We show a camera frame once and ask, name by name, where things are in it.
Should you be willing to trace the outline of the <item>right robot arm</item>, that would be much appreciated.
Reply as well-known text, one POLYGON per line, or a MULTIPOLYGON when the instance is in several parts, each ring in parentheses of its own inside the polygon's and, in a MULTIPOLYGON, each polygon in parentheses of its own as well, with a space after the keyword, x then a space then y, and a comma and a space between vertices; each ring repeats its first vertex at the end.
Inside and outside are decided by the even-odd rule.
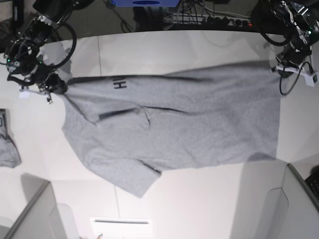
POLYGON ((37 16, 32 18, 22 34, 12 39, 5 49, 7 80, 24 88, 36 85, 39 92, 47 96, 51 93, 64 94, 67 91, 67 85, 56 71, 70 60, 77 45, 76 32, 67 23, 67 19, 73 11, 82 10, 90 4, 92 4, 91 0, 35 1, 33 8, 37 16), (46 65, 38 58, 40 48, 60 27, 70 32, 71 49, 61 62, 46 65))

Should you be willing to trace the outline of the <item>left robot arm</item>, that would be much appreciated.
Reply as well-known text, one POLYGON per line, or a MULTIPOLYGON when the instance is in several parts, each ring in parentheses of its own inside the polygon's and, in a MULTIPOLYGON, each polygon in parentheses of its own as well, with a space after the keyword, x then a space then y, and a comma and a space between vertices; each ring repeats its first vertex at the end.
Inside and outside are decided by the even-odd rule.
POLYGON ((260 0, 251 12, 254 28, 271 45, 282 47, 271 69, 283 77, 293 73, 317 79, 319 73, 303 69, 312 46, 319 41, 319 2, 317 0, 260 0))

